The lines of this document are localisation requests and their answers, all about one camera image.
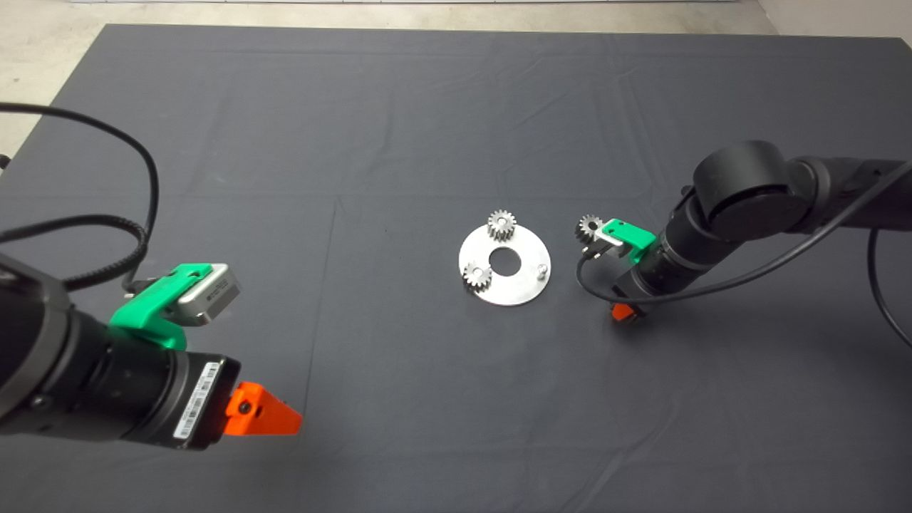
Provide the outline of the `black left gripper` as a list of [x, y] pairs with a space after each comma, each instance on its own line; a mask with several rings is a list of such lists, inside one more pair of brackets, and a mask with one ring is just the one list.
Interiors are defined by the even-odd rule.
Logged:
[[223, 434], [285, 436], [302, 428], [303, 415], [261, 384], [237, 386], [242, 365], [234, 358], [170, 351], [170, 360], [160, 402], [137, 428], [139, 444], [202, 451]]

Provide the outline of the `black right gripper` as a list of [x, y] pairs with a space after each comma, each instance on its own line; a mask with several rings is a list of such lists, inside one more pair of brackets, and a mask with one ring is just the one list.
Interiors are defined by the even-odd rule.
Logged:
[[[629, 267], [613, 282], [613, 292], [616, 296], [627, 299], [651, 299], [655, 296], [664, 296], [665, 292], [649, 285], [637, 266]], [[610, 318], [615, 323], [632, 323], [639, 318], [638, 311], [628, 304], [612, 304]]]

